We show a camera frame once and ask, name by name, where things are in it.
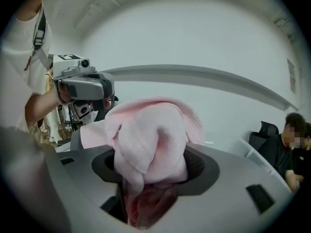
curved white panel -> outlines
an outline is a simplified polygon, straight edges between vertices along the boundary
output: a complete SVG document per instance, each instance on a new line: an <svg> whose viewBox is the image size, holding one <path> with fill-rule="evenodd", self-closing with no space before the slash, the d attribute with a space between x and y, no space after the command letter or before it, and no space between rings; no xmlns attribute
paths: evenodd
<svg viewBox="0 0 311 233"><path fill-rule="evenodd" d="M133 4L92 29L83 48L98 70L205 67L243 77L297 107L287 65L287 58L296 65L290 42L263 18L220 0Z"/></svg>

pink cloth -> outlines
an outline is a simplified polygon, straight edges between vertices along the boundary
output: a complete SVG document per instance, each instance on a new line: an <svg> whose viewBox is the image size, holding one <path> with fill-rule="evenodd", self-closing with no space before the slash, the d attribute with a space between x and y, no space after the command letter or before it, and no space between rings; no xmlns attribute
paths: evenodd
<svg viewBox="0 0 311 233"><path fill-rule="evenodd" d="M202 144L203 127L186 104L167 98L122 103L105 120L81 128L85 149L110 145L114 168L125 179L129 196L138 196L145 184L167 188L188 178L183 157L187 142Z"/></svg>
<svg viewBox="0 0 311 233"><path fill-rule="evenodd" d="M147 229L154 225L176 202L175 187L160 189L154 185L145 187L136 198L124 197L128 224Z"/></svg>

man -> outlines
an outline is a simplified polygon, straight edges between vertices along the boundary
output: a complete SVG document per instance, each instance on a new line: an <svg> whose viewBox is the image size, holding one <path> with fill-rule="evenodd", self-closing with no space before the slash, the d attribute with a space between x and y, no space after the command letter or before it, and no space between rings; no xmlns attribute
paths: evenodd
<svg viewBox="0 0 311 233"><path fill-rule="evenodd" d="M42 0L26 0L12 17L1 46L0 122L4 127L28 131L28 125L41 120L58 106L54 89L44 93L46 69L32 56L33 36ZM42 49L49 53L52 33L47 24ZM60 97L69 101L66 88L59 86Z"/></svg>
<svg viewBox="0 0 311 233"><path fill-rule="evenodd" d="M301 148L293 151L293 168L296 180L302 183L311 175L311 124L306 124L306 133Z"/></svg>
<svg viewBox="0 0 311 233"><path fill-rule="evenodd" d="M258 150L293 192L296 191L296 178L292 165L292 150L300 146L300 137L305 135L305 130L304 118L298 113L290 113L286 117L283 133L271 136Z"/></svg>

white shirt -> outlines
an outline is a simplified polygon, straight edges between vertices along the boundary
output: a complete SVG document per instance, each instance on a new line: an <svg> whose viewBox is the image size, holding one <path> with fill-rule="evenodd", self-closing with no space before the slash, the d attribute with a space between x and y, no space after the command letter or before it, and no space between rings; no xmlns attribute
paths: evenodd
<svg viewBox="0 0 311 233"><path fill-rule="evenodd" d="M0 126L28 131L25 105L33 94L45 92L46 69L35 55L31 57L33 37L39 13L29 21L18 20L15 15L1 39L0 52ZM47 24L42 49L48 56L52 32Z"/></svg>

shoulder strap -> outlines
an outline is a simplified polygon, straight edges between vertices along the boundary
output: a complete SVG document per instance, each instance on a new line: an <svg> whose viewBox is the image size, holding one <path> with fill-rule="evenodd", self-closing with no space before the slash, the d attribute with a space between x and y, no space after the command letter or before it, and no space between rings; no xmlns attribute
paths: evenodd
<svg viewBox="0 0 311 233"><path fill-rule="evenodd" d="M42 49L46 26L47 26L47 22L46 22L46 18L44 14L44 9L43 7L41 7L39 18L38 18L37 24L35 25L35 33L34 33L34 40L33 40L34 42L33 56L37 55L42 65L46 69L48 69L51 65L51 62Z"/></svg>
<svg viewBox="0 0 311 233"><path fill-rule="evenodd" d="M38 50L41 48L43 43L43 38L45 35L45 29L46 29L46 18L44 14L43 7L40 9L40 14L38 18L38 22L35 26L35 34L34 34L34 47L35 50Z"/></svg>

